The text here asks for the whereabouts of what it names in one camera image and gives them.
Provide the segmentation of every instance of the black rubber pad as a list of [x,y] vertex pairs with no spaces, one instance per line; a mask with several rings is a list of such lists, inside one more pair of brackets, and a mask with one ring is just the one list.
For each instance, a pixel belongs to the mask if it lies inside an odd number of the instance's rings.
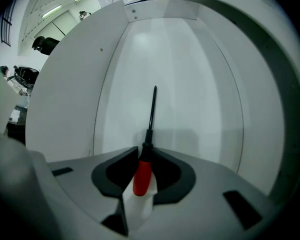
[[223,193],[223,196],[231,206],[245,230],[251,228],[253,225],[262,220],[261,215],[238,191],[228,191]]
[[70,173],[72,172],[73,169],[70,168],[70,167],[64,167],[64,168],[61,168],[61,169],[57,169],[57,170],[52,170],[52,174],[53,176],[59,176],[59,175],[62,175],[62,174],[67,174],[67,173]]
[[138,168],[138,147],[97,165],[91,174],[94,186],[106,197],[122,199],[122,193]]
[[152,150],[151,169],[158,190],[153,197],[154,205],[178,203],[195,186],[194,169],[188,163],[157,148]]
[[108,216],[101,223],[121,235],[124,235],[126,237],[128,236],[129,230],[125,215],[124,201],[122,199],[119,200],[115,213]]

